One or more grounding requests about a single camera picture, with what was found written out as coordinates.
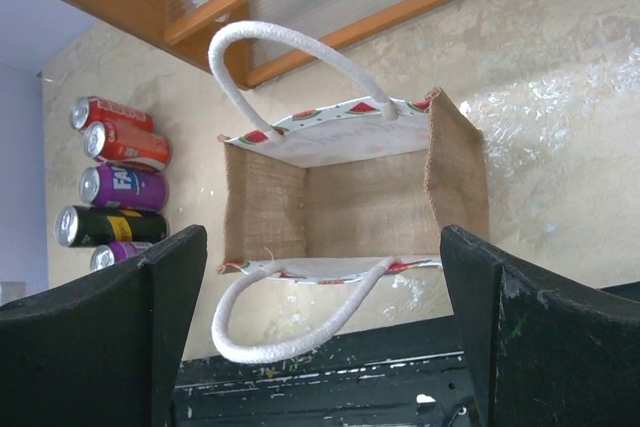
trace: purple wall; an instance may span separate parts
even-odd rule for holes
[[[59,0],[0,0],[0,64],[42,70],[95,19]]]
[[[46,290],[42,86],[0,65],[0,282]]]

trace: bag handle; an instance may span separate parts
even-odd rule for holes
[[[213,315],[213,323],[211,324],[213,343],[223,357],[241,364],[278,362],[309,352],[329,341],[346,324],[347,320],[351,318],[371,289],[376,285],[378,279],[396,262],[398,262],[398,259],[388,258],[376,264],[358,283],[347,301],[328,320],[311,332],[307,332],[298,338],[272,344],[251,347],[236,345],[229,338],[228,333],[231,309],[247,287],[280,270],[278,262],[274,261],[267,267],[251,272],[236,280],[224,293]]]
[[[373,78],[361,67],[328,45],[295,30],[268,22],[243,20],[225,25],[211,39],[211,44],[209,45],[209,67],[222,90],[231,99],[231,102],[249,119],[256,129],[265,133],[270,140],[275,142],[284,141],[283,137],[249,105],[247,99],[244,98],[231,79],[231,75],[224,63],[224,52],[231,43],[250,38],[280,42],[325,61],[355,80],[379,104],[376,107],[380,107],[385,120],[396,120],[398,118],[395,104],[376,84]]]

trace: burlap tote bag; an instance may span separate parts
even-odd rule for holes
[[[229,44],[245,38],[314,55],[349,75],[368,96],[270,125],[224,65]],[[222,28],[209,60],[226,94],[256,128],[224,140],[228,201],[220,272],[247,275],[223,295],[214,315],[213,341],[223,356],[263,363],[307,352],[338,332],[381,276],[439,267],[440,230],[446,225],[487,238],[482,134],[442,90],[419,102],[390,98],[340,53],[264,22]],[[329,320],[300,338],[235,345],[227,334],[231,308],[244,289],[265,278],[360,283]]]

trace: red label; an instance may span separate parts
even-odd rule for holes
[[[124,122],[103,122],[106,142],[99,159],[161,171],[169,162],[169,142]]]
[[[88,99],[89,121],[86,125],[91,125],[96,120],[103,122],[126,121],[146,132],[153,131],[153,119],[144,112],[100,97],[91,96]]]

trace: can lid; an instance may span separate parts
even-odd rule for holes
[[[76,101],[71,105],[71,112],[69,112],[69,124],[74,130],[82,129],[87,120],[89,119],[89,98],[78,97]]]
[[[101,245],[93,251],[91,261],[89,262],[89,269],[91,272],[96,270],[102,270],[105,267],[109,267],[116,263],[116,258],[113,255],[111,247],[108,245]]]
[[[63,247],[69,247],[78,235],[78,211],[72,205],[63,207],[53,227],[56,240]]]
[[[84,133],[84,153],[92,159],[97,157],[107,140],[106,129],[100,121],[93,122]]]
[[[78,194],[80,200],[90,204],[98,196],[100,190],[100,173],[95,167],[87,167],[80,176],[78,183]]]

